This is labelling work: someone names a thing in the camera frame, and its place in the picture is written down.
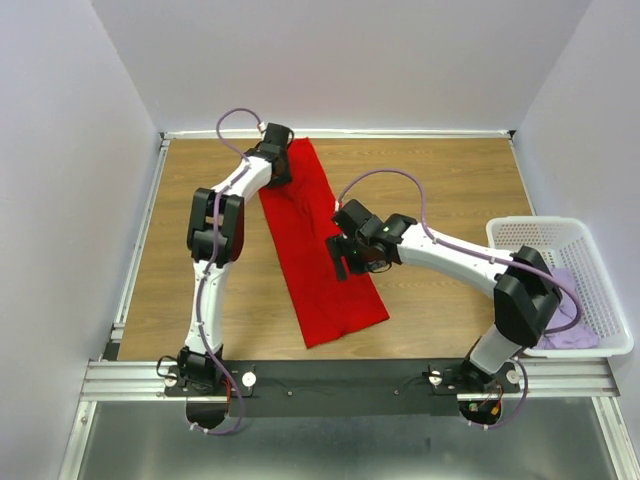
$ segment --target purple cloth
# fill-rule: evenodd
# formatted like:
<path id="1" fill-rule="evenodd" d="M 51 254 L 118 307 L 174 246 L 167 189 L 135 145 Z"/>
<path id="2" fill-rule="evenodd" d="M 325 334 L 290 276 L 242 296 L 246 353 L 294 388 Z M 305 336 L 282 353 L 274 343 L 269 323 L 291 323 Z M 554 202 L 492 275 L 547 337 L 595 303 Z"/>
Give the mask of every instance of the purple cloth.
<path id="1" fill-rule="evenodd" d="M 576 280 L 573 272 L 567 268 L 551 268 L 551 275 L 558 281 L 576 288 Z M 547 328 L 557 328 L 568 324 L 576 316 L 576 304 L 569 298 L 569 295 L 563 295 L 560 305 L 556 313 L 551 317 L 551 321 Z M 596 335 L 591 327 L 586 325 L 582 320 L 575 327 L 564 332 L 551 333 L 542 335 L 538 345 L 534 348 L 538 350 L 571 350 L 577 348 L 593 348 L 598 345 L 598 335 Z"/>

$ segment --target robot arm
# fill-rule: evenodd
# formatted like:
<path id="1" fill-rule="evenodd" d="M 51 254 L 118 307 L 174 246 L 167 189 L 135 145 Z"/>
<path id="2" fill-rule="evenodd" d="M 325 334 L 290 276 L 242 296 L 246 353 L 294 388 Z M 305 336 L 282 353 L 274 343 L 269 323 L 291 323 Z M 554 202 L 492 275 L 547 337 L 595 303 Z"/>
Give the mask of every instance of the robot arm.
<path id="1" fill-rule="evenodd" d="M 211 373 L 213 365 L 207 359 L 206 349 L 198 328 L 196 309 L 200 309 L 207 342 L 213 352 L 222 348 L 222 309 L 224 291 L 233 262 L 237 260 L 244 244 L 245 204 L 264 186 L 276 186 L 291 181 L 287 146 L 291 130 L 276 124 L 268 124 L 264 139 L 246 152 L 236 170 L 213 188 L 199 188 L 193 196 L 191 218 L 187 233 L 187 246 L 191 251 L 195 273 L 195 290 L 191 313 L 191 324 L 180 351 L 178 361 Z M 214 218 L 214 203 L 217 192 L 221 195 L 219 216 Z M 218 220 L 218 250 L 211 259 L 214 246 L 213 223 Z M 198 291 L 202 286 L 200 302 Z"/>
<path id="2" fill-rule="evenodd" d="M 560 302 L 559 290 L 546 280 L 434 242 L 414 218 L 393 214 L 383 222 L 357 200 L 350 200 L 336 212 L 333 221 L 342 235 L 329 238 L 327 246 L 339 280 L 347 277 L 344 263 L 355 275 L 405 263 L 438 270 L 493 298 L 495 324 L 474 345 L 462 365 L 462 376 L 475 383 L 489 382 L 516 352 L 536 345 Z M 456 247 L 522 262 L 549 273 L 540 253 L 532 248 L 522 247 L 513 253 L 434 233 L 436 238 Z"/>

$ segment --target red cloth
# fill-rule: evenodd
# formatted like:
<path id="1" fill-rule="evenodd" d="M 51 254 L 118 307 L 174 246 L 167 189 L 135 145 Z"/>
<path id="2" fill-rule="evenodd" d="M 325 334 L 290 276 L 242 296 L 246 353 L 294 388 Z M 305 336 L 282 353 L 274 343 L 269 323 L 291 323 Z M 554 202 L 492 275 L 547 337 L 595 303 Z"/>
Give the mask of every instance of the red cloth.
<path id="1" fill-rule="evenodd" d="M 260 190 L 260 200 L 307 347 L 389 318 L 369 275 L 338 282 L 325 240 L 335 197 L 309 139 L 289 147 L 293 181 Z"/>

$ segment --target wooden floor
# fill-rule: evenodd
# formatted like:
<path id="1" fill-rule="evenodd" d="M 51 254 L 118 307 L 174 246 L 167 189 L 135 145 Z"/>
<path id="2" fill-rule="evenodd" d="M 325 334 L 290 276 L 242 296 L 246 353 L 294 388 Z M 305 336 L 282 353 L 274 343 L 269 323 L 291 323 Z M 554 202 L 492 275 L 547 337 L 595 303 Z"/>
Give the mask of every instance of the wooden floor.
<path id="1" fill-rule="evenodd" d="M 254 141 L 238 141 L 248 148 Z M 486 222 L 530 214 L 505 139 L 315 140 L 334 192 L 377 167 L 415 174 L 428 194 L 433 228 L 486 245 Z M 140 264 L 120 360 L 176 355 L 191 316 L 193 271 L 185 239 L 193 192 L 225 178 L 238 159 L 213 140 L 174 140 Z M 351 197 L 380 217 L 419 216 L 417 189 L 396 175 L 374 175 Z M 245 247 L 224 306 L 228 359 L 453 357 L 464 355 L 493 321 L 492 302 L 439 273 L 395 266 L 373 280 L 391 318 L 307 350 L 280 271 L 260 200 L 247 206 Z"/>

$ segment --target laundry basket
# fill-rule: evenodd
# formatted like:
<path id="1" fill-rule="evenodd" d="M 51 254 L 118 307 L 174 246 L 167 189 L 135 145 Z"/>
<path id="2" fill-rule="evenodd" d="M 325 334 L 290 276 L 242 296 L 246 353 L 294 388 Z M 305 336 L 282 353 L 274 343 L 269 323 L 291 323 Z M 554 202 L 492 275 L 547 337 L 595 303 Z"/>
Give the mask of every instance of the laundry basket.
<path id="1" fill-rule="evenodd" d="M 570 268 L 584 306 L 583 321 L 600 337 L 595 348 L 579 350 L 525 350 L 526 355 L 548 358 L 610 357 L 628 353 L 633 338 L 613 285 L 591 234 L 579 220 L 562 217 L 504 217 L 487 223 L 489 246 L 518 250 L 537 249 L 547 265 Z"/>

